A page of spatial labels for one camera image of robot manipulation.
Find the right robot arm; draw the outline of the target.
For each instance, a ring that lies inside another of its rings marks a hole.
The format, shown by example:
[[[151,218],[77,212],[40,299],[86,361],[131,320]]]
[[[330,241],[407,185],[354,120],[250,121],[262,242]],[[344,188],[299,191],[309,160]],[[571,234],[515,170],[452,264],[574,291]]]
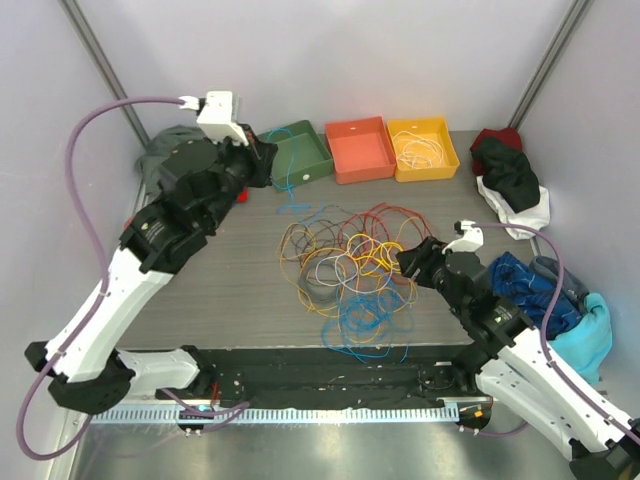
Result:
[[[442,296],[473,341],[451,371],[457,391],[499,400],[554,445],[577,479],[638,478],[638,420],[554,355],[531,319],[493,292],[474,252],[428,237],[396,258],[404,277]]]

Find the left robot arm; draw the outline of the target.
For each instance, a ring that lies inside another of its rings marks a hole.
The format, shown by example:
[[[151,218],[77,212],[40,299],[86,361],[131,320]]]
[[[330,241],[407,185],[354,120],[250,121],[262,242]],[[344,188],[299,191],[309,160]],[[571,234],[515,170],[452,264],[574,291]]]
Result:
[[[246,144],[189,140],[173,148],[155,172],[159,194],[122,233],[107,269],[107,286],[48,342],[25,350],[32,367],[47,376],[55,403],[97,415],[128,396],[168,389],[183,398],[210,394],[215,369],[192,345],[134,353],[117,349],[145,304],[215,235],[247,188],[271,183],[277,145],[254,135]]]

